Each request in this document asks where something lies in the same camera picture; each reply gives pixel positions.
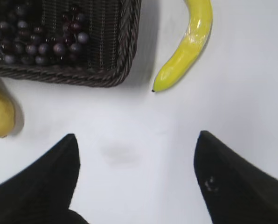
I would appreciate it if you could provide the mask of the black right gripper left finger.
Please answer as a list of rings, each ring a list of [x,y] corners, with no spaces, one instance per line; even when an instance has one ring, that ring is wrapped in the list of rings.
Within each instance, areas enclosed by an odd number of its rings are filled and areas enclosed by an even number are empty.
[[[0,224],[85,224],[70,209],[79,177],[76,137],[67,134],[43,156],[0,184]]]

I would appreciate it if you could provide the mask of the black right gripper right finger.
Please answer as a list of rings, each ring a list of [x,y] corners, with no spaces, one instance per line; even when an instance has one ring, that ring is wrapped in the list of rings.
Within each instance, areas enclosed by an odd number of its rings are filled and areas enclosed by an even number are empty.
[[[278,224],[278,180],[201,131],[194,170],[214,224]]]

